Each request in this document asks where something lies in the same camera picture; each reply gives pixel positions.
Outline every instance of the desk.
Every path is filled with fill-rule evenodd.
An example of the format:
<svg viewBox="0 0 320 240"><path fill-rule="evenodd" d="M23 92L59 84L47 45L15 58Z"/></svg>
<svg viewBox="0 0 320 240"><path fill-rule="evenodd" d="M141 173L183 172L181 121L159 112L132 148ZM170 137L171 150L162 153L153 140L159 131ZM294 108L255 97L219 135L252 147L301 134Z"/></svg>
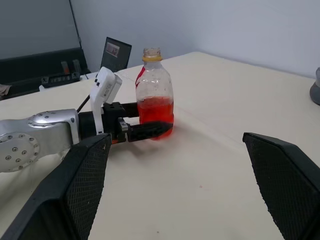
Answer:
<svg viewBox="0 0 320 240"><path fill-rule="evenodd" d="M297 144L320 165L320 107L309 97L314 80L199 52L164 60L163 66L173 83L174 131L163 141L111 147L89 239L282 240L242 136L253 132ZM135 101L140 70L120 71L116 101ZM92 83L1 101L1 118L77 108ZM56 154L22 171L0 173L0 235L60 161Z"/></svg>

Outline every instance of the white wall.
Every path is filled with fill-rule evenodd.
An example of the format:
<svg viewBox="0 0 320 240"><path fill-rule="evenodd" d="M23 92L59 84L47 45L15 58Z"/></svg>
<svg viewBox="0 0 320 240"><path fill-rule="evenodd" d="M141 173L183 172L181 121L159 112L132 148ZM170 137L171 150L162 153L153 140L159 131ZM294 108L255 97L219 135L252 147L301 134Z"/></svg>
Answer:
<svg viewBox="0 0 320 240"><path fill-rule="evenodd" d="M79 46L68 0L0 0L0 59Z"/></svg>
<svg viewBox="0 0 320 240"><path fill-rule="evenodd" d="M89 68L106 37L165 58L192 51L314 77L320 67L319 0L73 0Z"/></svg>

